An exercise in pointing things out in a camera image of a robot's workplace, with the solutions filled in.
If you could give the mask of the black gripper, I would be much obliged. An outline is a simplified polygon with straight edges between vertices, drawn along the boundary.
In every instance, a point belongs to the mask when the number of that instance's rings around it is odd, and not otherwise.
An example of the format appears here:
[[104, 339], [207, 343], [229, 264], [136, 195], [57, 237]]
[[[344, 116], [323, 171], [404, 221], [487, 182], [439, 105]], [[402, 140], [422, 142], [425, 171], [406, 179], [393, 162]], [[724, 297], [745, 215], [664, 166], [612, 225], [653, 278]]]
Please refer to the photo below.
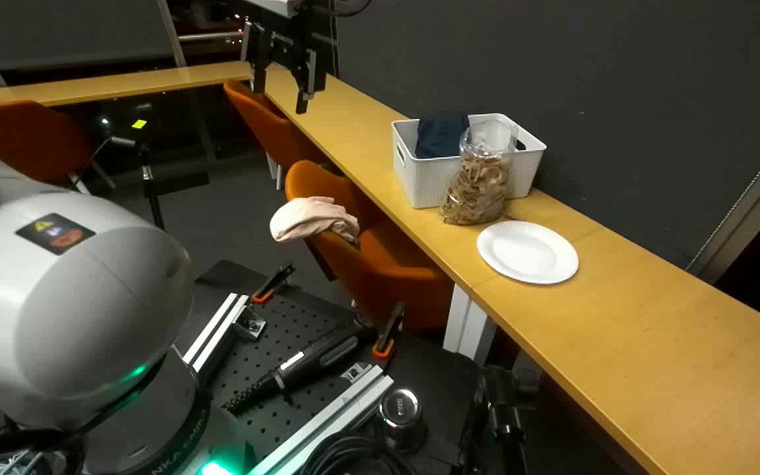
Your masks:
[[[303, 51], [297, 64], [297, 112], [303, 115], [314, 92], [326, 87], [320, 59], [328, 66], [339, 64], [336, 0], [247, 0], [247, 12], [256, 26], [293, 41]], [[255, 92], [268, 91], [268, 66], [270, 55], [256, 54], [252, 60]]]

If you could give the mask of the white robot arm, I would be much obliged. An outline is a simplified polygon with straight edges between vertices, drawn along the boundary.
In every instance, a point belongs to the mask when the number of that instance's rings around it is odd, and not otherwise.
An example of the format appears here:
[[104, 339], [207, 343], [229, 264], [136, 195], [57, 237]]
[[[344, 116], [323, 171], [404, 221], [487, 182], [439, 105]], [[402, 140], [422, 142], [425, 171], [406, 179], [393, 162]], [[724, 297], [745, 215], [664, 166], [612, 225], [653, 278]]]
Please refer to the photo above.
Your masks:
[[0, 475], [256, 475], [202, 385], [247, 298], [181, 348], [191, 298], [170, 233], [0, 158]]

